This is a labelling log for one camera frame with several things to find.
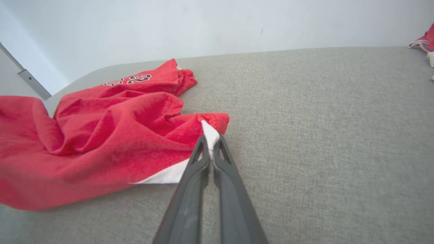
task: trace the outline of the gray fabric surface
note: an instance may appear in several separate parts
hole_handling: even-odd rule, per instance
[[[63,91],[153,69],[112,66]],[[433,70],[418,50],[330,48],[179,59],[184,112],[227,112],[226,141],[270,243],[433,243]],[[52,113],[61,91],[46,101]],[[176,186],[47,211],[3,207],[1,243],[151,243]],[[219,243],[218,190],[203,243]]]

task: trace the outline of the crumpled red fabric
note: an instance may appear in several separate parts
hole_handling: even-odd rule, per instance
[[[425,52],[434,52],[434,24],[421,38],[410,43],[408,48],[420,47]]]
[[[225,133],[225,113],[181,114],[196,84],[174,59],[65,95],[53,118],[36,98],[0,96],[0,203],[53,208],[129,188],[190,157],[201,120]]]

